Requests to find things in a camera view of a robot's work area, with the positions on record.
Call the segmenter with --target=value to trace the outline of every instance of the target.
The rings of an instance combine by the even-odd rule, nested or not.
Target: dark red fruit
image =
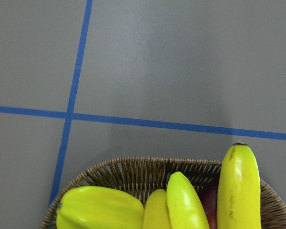
[[[210,229],[217,229],[216,211],[218,183],[219,176],[215,177],[198,193],[202,206],[204,207],[204,211],[208,219]]]

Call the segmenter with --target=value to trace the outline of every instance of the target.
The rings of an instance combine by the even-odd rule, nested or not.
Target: fruit basket
[[[73,187],[103,186],[125,191],[144,205],[158,188],[166,189],[170,175],[182,172],[199,193],[219,176],[221,161],[129,156],[104,161],[81,172],[56,196],[48,208],[41,229],[56,228],[56,209],[65,192]],[[261,221],[263,229],[286,229],[286,205],[278,194],[261,179]]]

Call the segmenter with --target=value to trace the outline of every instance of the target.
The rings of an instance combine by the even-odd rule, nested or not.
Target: blue tape strip
[[[236,135],[236,136],[247,136],[247,137],[258,137],[258,138],[286,140],[286,134],[278,133],[278,132],[236,129],[236,128],[228,128],[228,127],[209,126],[209,125],[172,123],[172,122],[153,121],[153,120],[134,119],[134,118],[122,118],[122,117],[111,117],[111,116],[92,115],[92,114],[86,114],[85,115],[85,114],[74,113],[72,115],[72,118],[74,120],[92,121],[92,122],[100,122],[100,123],[136,125],[136,126],[146,126],[146,127],[164,128],[164,129],[204,132],[204,133],[212,133],[212,134]]]
[[[58,158],[56,162],[56,168],[55,168],[54,179],[53,179],[53,184],[52,184],[52,189],[51,189],[51,194],[50,194],[49,205],[52,203],[52,201],[57,196],[58,191],[59,191],[59,185],[61,182],[61,174],[63,170],[63,164],[64,164],[64,160],[66,156],[67,145],[69,141],[70,129],[71,129],[71,124],[72,124],[72,113],[74,111],[76,94],[77,94],[78,84],[79,84],[80,75],[81,75],[82,61],[84,57],[85,45],[86,45],[86,40],[87,40],[87,32],[88,32],[90,15],[91,15],[91,10],[92,10],[92,2],[93,2],[92,0],[87,0],[86,2],[84,18],[82,22],[81,37],[80,37],[80,42],[79,42],[78,51],[77,51],[75,68],[74,68],[74,73],[73,73],[73,80],[71,84],[68,108],[67,108],[67,113],[66,113],[67,117],[65,119],[65,123],[63,127],[61,147],[59,149]]]
[[[36,110],[36,109],[8,107],[8,106],[0,106],[0,113],[15,114],[15,115],[21,115],[21,114],[32,115],[32,116],[41,116],[48,118],[66,118],[65,112]]]

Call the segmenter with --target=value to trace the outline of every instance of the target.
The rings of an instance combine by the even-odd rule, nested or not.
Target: banana
[[[164,189],[157,189],[148,197],[142,229],[171,229]]]
[[[261,229],[260,177],[249,146],[235,143],[227,151],[217,193],[218,229]]]
[[[194,187],[181,172],[171,174],[166,193],[172,229],[210,229]]]

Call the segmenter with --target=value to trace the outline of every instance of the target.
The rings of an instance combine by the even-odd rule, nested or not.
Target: blue tape
[[[72,79],[71,90],[70,90],[70,96],[69,96],[69,101],[68,101],[68,108],[67,108],[67,114],[66,114],[67,117],[65,119],[65,123],[63,127],[61,147],[58,152],[49,205],[52,203],[52,201],[57,196],[58,191],[59,191],[60,182],[61,182],[61,174],[63,170],[63,164],[64,164],[64,160],[66,156],[67,145],[69,141],[70,129],[71,129],[71,124],[72,124],[72,113],[74,111],[77,89],[78,89],[78,84],[79,84],[80,75],[81,75],[82,61],[84,57],[85,45],[86,45],[86,40],[87,40],[87,32],[88,32],[90,15],[91,15],[91,10],[92,10],[92,2],[93,2],[92,0],[87,0],[86,2],[84,18],[82,22],[81,37],[80,37],[80,42],[78,46],[77,57],[76,57],[73,79]]]
[[[48,118],[66,118],[67,116],[65,112],[36,110],[36,109],[8,107],[8,106],[0,106],[0,113],[15,114],[15,115],[21,115],[21,114],[32,115],[32,116],[41,116]]]
[[[172,122],[153,121],[153,120],[134,119],[134,118],[122,118],[122,117],[112,117],[112,116],[102,116],[102,115],[92,115],[92,114],[85,115],[85,114],[73,113],[72,118],[74,120],[100,122],[100,123],[136,125],[136,126],[185,130],[185,131],[212,133],[212,134],[236,135],[236,136],[286,140],[286,134],[278,133],[278,132],[236,129],[236,128],[228,128],[228,127],[209,126],[209,125],[172,123]]]

